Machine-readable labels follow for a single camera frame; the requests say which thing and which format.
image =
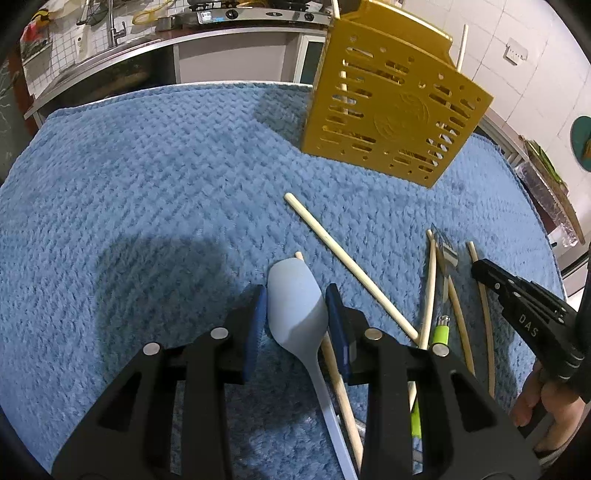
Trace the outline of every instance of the human hand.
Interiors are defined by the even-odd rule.
[[[554,381],[542,383],[541,370],[542,364],[536,361],[509,414],[516,427],[524,427],[531,421],[533,408],[541,400],[546,411],[554,416],[554,424],[535,446],[536,452],[562,447],[576,431],[585,408],[585,402],[568,385]]]

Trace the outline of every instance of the blue towel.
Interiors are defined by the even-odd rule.
[[[480,299],[465,242],[561,295],[548,240],[499,151],[472,136],[434,188],[297,146],[310,90],[245,83],[144,90],[52,114],[0,189],[0,405],[47,468],[143,344],[191,342],[304,253],[322,290],[409,343],[283,200],[293,192],[420,326],[425,230],[459,253],[453,274],[478,379],[487,382]],[[504,408],[533,355],[499,315]],[[462,356],[456,329],[452,349]],[[366,388],[349,388],[365,418]],[[237,478],[341,478],[304,368],[263,334],[252,381],[226,394]]]

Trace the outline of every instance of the faucet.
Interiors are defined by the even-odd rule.
[[[109,42],[109,48],[114,48],[117,46],[117,40],[121,37],[127,35],[125,31],[125,22],[121,22],[123,24],[123,29],[117,31],[115,28],[115,20],[113,19],[113,0],[107,0],[107,8],[109,10],[109,14],[107,15],[107,40]]]

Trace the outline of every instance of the light blue spatula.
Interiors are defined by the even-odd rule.
[[[318,365],[318,348],[328,328],[328,314],[320,287],[302,260],[288,258],[271,267],[267,292],[271,334],[308,370],[343,476],[345,480],[357,480]]]

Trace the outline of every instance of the yellow dish rack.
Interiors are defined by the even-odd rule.
[[[334,18],[301,149],[432,187],[492,96],[456,70],[452,39],[375,0]]]

